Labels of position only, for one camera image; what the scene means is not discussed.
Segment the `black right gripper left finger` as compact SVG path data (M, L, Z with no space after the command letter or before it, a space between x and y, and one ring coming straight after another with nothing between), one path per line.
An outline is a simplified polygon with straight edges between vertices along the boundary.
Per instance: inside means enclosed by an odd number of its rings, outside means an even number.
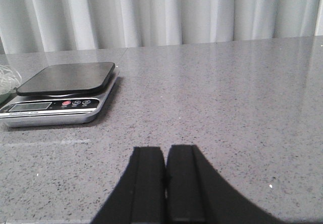
M164 223L165 162L159 147L135 147L92 223Z

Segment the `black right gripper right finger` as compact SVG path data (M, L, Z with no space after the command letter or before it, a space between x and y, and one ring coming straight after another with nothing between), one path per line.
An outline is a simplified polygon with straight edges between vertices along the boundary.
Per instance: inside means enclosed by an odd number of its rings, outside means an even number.
M234 189L196 145L173 145L166 171L168 223L281 223Z

